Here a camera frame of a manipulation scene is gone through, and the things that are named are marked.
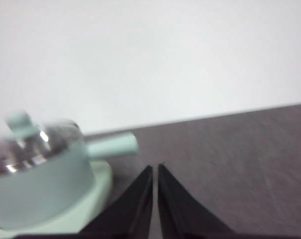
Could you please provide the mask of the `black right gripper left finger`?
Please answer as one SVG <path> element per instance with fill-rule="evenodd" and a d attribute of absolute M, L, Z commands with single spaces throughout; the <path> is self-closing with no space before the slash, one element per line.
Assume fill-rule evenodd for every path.
<path fill-rule="evenodd" d="M 79 233 L 82 239 L 147 239 L 153 206 L 153 168 L 146 166 L 123 194 Z"/>

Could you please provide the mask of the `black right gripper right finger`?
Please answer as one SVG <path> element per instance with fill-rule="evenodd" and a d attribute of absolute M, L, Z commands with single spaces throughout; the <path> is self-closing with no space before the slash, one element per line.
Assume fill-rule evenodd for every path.
<path fill-rule="evenodd" d="M 168 168 L 158 166 L 158 210 L 165 239 L 225 239 L 237 233 L 200 204 Z"/>

